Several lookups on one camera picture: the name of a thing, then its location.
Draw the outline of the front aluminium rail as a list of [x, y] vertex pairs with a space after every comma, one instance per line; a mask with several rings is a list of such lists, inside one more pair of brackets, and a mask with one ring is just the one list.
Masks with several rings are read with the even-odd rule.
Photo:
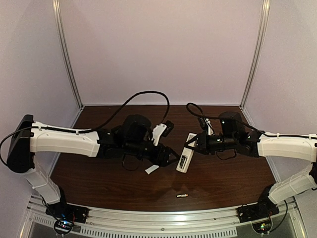
[[89, 207], [85, 223], [76, 223], [68, 238], [305, 238], [302, 217], [293, 198], [271, 216], [269, 234], [241, 223], [237, 207], [185, 212], [137, 212]]

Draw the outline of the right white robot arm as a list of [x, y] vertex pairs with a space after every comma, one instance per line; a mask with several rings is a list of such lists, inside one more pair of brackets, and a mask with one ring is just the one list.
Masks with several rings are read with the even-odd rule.
[[233, 150], [248, 157], [288, 157], [310, 162], [306, 169], [292, 175], [280, 183], [269, 185], [258, 199], [258, 205], [265, 208], [309, 189], [317, 188], [317, 137], [310, 135], [288, 135], [260, 131], [254, 127], [249, 132], [248, 125], [237, 112], [224, 112], [218, 116], [222, 132], [213, 133], [210, 119], [201, 117], [204, 131], [188, 135], [184, 144], [177, 170], [186, 173], [194, 153], [215, 155]]

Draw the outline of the white remote control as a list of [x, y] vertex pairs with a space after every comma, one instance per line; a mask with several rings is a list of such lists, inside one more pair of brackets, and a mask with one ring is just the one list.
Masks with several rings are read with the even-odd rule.
[[193, 157], [194, 150], [189, 148], [183, 148], [176, 170], [181, 173], [187, 173], [191, 159]]

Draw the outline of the left aluminium frame post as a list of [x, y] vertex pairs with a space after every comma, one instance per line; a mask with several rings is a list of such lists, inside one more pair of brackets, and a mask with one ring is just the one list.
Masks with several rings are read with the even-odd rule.
[[84, 107], [79, 90], [75, 81], [74, 77], [74, 72], [72, 69], [71, 61], [70, 61], [70, 55], [68, 52], [68, 47], [67, 47], [67, 41], [66, 41], [66, 35], [63, 27], [63, 20], [62, 20], [62, 14], [61, 14], [61, 7], [60, 7], [60, 1], [59, 0], [53, 0], [53, 11], [54, 11], [54, 17], [56, 21], [56, 26], [57, 26], [57, 34], [60, 42], [60, 47], [61, 47], [61, 52], [62, 52], [62, 57], [67, 73], [67, 77], [70, 83], [70, 87], [75, 99], [75, 102], [77, 104], [77, 107], [79, 109], [82, 109]]

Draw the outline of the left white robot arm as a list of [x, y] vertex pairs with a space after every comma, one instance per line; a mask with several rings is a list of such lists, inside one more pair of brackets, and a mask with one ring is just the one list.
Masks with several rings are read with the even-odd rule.
[[35, 161], [37, 152], [104, 159], [134, 156], [140, 161], [146, 159], [153, 165], [166, 167], [180, 158], [172, 148], [160, 143], [160, 138], [168, 136], [173, 128], [170, 121], [152, 128], [150, 120], [142, 115], [129, 115], [122, 125], [111, 130], [54, 127], [34, 121], [32, 115], [25, 115], [10, 136], [6, 165], [11, 171], [23, 174], [48, 205], [64, 207], [63, 190]]

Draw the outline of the white battery cover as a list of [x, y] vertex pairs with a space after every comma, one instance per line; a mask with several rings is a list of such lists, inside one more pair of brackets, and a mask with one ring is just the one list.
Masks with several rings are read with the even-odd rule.
[[147, 169], [145, 170], [145, 172], [149, 175], [149, 174], [151, 174], [152, 172], [154, 172], [155, 170], [157, 170], [158, 168], [159, 168], [158, 165], [152, 165], [152, 166], [150, 166], [149, 168], [147, 168]]

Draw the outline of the circuit board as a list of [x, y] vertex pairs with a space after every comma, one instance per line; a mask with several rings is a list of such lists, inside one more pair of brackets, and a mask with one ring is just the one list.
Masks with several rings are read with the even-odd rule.
[[74, 227], [73, 222], [67, 221], [64, 219], [56, 220], [54, 225], [53, 225], [53, 229], [58, 235], [69, 234], [72, 231], [73, 227]]
[[252, 229], [255, 233], [261, 236], [268, 234], [272, 229], [272, 220], [266, 219], [262, 221], [256, 221], [255, 223], [252, 223]]

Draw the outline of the right aluminium frame post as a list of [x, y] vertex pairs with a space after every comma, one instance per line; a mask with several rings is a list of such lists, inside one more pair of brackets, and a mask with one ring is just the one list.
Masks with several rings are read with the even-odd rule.
[[250, 94], [253, 81], [255, 79], [256, 71], [260, 62], [261, 51], [262, 51], [264, 40], [265, 40], [267, 26], [268, 26], [269, 13], [270, 13], [270, 0], [263, 0], [262, 3], [263, 4], [261, 8], [260, 22], [259, 22], [254, 54], [253, 54], [251, 67], [248, 74], [247, 83], [246, 83], [242, 100], [240, 103], [241, 109], [245, 108], [246, 106], [247, 99]]

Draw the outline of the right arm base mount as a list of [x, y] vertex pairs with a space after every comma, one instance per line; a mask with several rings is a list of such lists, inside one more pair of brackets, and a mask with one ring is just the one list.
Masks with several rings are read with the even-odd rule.
[[272, 203], [268, 197], [259, 198], [255, 204], [243, 204], [236, 210], [240, 223], [268, 218], [279, 213], [277, 205]]

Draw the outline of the right circuit board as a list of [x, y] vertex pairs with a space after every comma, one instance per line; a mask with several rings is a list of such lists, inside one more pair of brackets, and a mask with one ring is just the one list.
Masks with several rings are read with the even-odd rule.
[[252, 223], [252, 229], [255, 233], [261, 236], [268, 234], [272, 229], [272, 220], [266, 219], [262, 221], [256, 221], [255, 223]]

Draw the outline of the aluminium frame post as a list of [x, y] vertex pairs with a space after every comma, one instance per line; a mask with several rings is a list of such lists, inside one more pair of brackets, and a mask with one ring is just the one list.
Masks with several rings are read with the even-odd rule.
[[61, 52], [62, 52], [62, 57], [67, 73], [67, 77], [70, 83], [70, 87], [75, 99], [75, 102], [77, 104], [77, 107], [79, 109], [82, 109], [84, 107], [79, 90], [75, 81], [74, 77], [74, 72], [72, 69], [71, 61], [70, 61], [70, 55], [68, 52], [68, 47], [67, 47], [67, 41], [66, 41], [66, 35], [63, 27], [63, 20], [62, 20], [62, 14], [61, 14], [61, 7], [60, 7], [60, 1], [59, 0], [53, 0], [53, 11], [54, 11], [54, 17], [56, 21], [56, 26], [57, 26], [57, 34], [60, 42], [60, 47], [61, 47]]
[[269, 13], [270, 13], [270, 0], [263, 0], [262, 3], [263, 4], [261, 8], [260, 22], [259, 22], [254, 54], [253, 54], [251, 67], [248, 74], [247, 83], [246, 83], [242, 100], [240, 103], [241, 109], [245, 108], [246, 106], [247, 99], [250, 94], [253, 81], [255, 79], [256, 71], [260, 62], [261, 51], [262, 51], [264, 40], [265, 40], [267, 26], [268, 26]]

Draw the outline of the left circuit board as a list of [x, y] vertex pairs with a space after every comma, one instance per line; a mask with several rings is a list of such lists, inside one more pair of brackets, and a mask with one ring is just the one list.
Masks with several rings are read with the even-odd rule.
[[73, 222], [67, 221], [64, 219], [56, 220], [54, 225], [53, 225], [53, 229], [58, 235], [69, 234], [72, 231], [73, 227], [74, 227]]

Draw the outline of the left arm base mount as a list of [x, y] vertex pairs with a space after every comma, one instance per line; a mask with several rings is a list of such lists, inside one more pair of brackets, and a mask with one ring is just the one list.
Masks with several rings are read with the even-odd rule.
[[70, 222], [86, 223], [89, 213], [87, 207], [68, 204], [65, 202], [65, 199], [55, 204], [48, 204], [42, 199], [42, 203], [46, 207], [47, 215], [51, 215], [56, 219], [65, 219]]

